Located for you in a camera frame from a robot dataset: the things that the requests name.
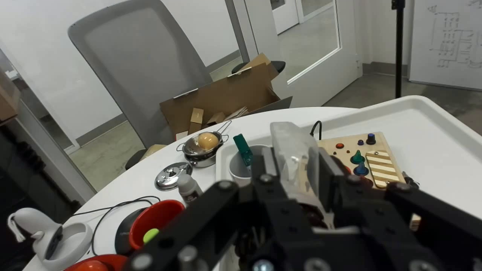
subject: white wall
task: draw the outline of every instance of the white wall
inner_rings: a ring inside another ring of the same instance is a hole
[[[0,48],[73,141],[121,110],[68,39],[68,27],[120,1],[0,0]],[[237,50],[224,0],[166,0],[166,6],[206,65]]]
[[[225,0],[163,0],[207,66],[239,51]]]
[[[397,10],[389,0],[353,0],[356,3],[359,54],[364,63],[395,63]],[[404,23],[404,63],[412,48],[413,0],[407,0]]]

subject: red object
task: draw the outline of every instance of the red object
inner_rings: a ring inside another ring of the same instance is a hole
[[[123,271],[127,260],[129,257],[121,254],[102,254],[78,262],[65,271]]]
[[[163,200],[145,209],[133,223],[130,230],[130,244],[135,250],[141,250],[144,236],[150,229],[166,227],[174,218],[184,211],[184,205],[178,200]]]

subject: whiteboard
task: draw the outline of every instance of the whiteboard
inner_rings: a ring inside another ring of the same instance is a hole
[[[482,0],[415,1],[410,80],[482,90]]]

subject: white door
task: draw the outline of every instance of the white door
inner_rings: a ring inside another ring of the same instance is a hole
[[[294,107],[323,105],[362,75],[358,60],[355,0],[329,0],[305,13],[305,21],[278,35],[270,0],[231,0],[231,17],[245,57],[266,53],[285,60],[273,81],[279,96],[294,96]],[[317,1],[297,0],[317,6]]]
[[[300,23],[296,0],[272,0],[272,9],[276,33],[284,33]]]

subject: wire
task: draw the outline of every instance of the wire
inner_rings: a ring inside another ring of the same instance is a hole
[[[108,208],[99,208],[99,209],[91,209],[91,211],[87,211],[87,212],[78,212],[75,214],[73,217],[78,217],[78,215],[87,215],[87,214],[93,214],[93,212],[100,212],[100,211],[108,211],[103,214],[103,217],[100,218],[100,221],[96,224],[94,227],[94,232],[93,232],[93,239],[91,239],[91,251],[94,256],[99,256],[97,251],[96,251],[96,235],[97,235],[97,230],[100,229],[102,223],[105,221],[105,218],[117,208],[121,208],[121,206],[126,206],[126,205],[132,205],[132,203],[139,203],[139,202],[147,202],[150,203],[151,206],[154,205],[150,199],[157,199],[157,202],[160,202],[162,199],[157,197],[157,196],[144,196],[144,197],[138,197],[135,200],[129,200],[129,202],[121,202],[118,205],[114,205],[114,206],[108,206]]]
[[[85,212],[78,212],[78,214],[75,214],[73,217],[87,215],[87,214],[93,214],[93,212],[100,212],[100,211],[106,211],[106,209],[112,209],[112,208],[130,205],[130,203],[135,203],[135,202],[138,202],[138,200],[141,200],[141,199],[150,199],[150,197],[157,199],[159,202],[162,202],[162,199],[157,197],[157,196],[144,196],[144,197],[138,197],[138,199],[135,199],[135,200],[121,202],[121,203],[114,205],[114,206],[106,206],[106,208],[91,209],[91,211],[85,211]]]
[[[311,131],[311,135],[312,135],[312,137],[316,135],[317,126],[320,126],[320,128],[319,128],[319,140],[322,140],[322,138],[323,138],[323,122],[322,122],[322,120],[317,120],[317,122],[314,123],[312,131]]]

